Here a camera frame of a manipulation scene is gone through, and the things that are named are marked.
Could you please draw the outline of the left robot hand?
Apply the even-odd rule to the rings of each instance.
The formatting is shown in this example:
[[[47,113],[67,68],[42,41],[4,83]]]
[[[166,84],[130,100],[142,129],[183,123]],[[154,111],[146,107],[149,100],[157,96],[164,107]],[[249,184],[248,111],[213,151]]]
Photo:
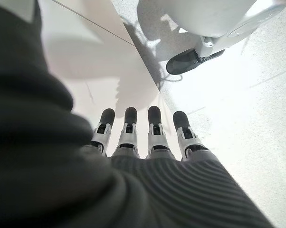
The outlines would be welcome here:
[[[36,0],[0,0],[0,228],[270,228],[186,115],[182,160],[165,145],[107,157],[53,77]]]

